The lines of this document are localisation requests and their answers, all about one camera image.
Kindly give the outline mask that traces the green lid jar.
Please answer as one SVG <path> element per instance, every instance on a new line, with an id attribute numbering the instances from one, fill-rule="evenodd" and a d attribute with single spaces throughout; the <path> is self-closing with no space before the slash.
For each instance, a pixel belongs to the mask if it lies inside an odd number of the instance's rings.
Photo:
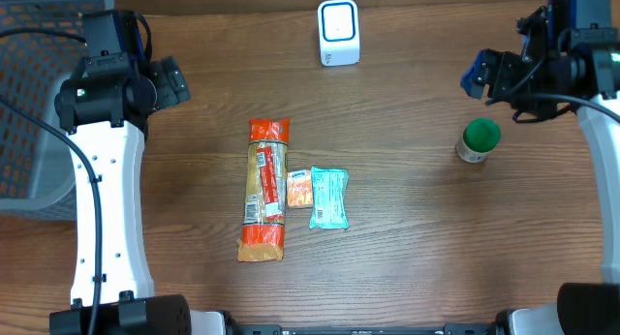
<path id="1" fill-rule="evenodd" d="M 472 120 L 455 144 L 456 154 L 465 162 L 483 162 L 501 139 L 500 127 L 491 119 Z"/>

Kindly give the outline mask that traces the small orange tissue pack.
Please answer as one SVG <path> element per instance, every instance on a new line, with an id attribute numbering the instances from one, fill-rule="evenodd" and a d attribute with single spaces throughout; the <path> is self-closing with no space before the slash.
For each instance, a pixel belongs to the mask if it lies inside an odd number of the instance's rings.
<path id="1" fill-rule="evenodd" d="M 291 171 L 287 174 L 287 205 L 289 208 L 305 208 L 313 205 L 310 169 Z"/>

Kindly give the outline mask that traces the red cracker sleeve package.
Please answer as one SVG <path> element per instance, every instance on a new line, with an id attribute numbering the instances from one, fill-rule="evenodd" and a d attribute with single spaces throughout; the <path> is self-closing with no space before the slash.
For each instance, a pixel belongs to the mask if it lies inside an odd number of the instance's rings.
<path id="1" fill-rule="evenodd" d="M 263 262 L 284 257 L 290 120 L 252 119 L 247 179 L 237 260 Z"/>

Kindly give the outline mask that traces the teal wet wipes pack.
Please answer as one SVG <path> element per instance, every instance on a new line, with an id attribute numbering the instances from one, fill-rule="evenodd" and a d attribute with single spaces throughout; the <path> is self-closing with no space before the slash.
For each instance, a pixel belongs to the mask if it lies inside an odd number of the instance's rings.
<path id="1" fill-rule="evenodd" d="M 309 228 L 348 229 L 345 195 L 349 174 L 342 168 L 311 168 L 313 210 Z"/>

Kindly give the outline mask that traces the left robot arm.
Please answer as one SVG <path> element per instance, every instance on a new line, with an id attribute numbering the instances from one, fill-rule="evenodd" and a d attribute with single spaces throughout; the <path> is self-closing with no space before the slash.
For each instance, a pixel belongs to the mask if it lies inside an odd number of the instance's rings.
<path id="1" fill-rule="evenodd" d="M 152 58 L 143 15 L 86 14 L 87 54 L 54 105 L 71 149 L 77 264 L 71 308 L 49 316 L 53 334 L 231 334 L 222 311 L 193 311 L 155 293 L 144 250 L 140 169 L 148 117 L 190 99 L 177 62 Z"/>

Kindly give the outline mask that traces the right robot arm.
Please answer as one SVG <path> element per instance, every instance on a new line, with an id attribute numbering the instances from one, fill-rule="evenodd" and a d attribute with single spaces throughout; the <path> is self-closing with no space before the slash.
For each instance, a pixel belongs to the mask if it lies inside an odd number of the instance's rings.
<path id="1" fill-rule="evenodd" d="M 516 25 L 523 50 L 483 49 L 461 78 L 466 94 L 507 103 L 517 124 L 577 116 L 596 176 L 604 233 L 602 279 L 566 283 L 554 302 L 500 312 L 479 334 L 619 331 L 619 31 L 611 0 L 548 0 Z"/>

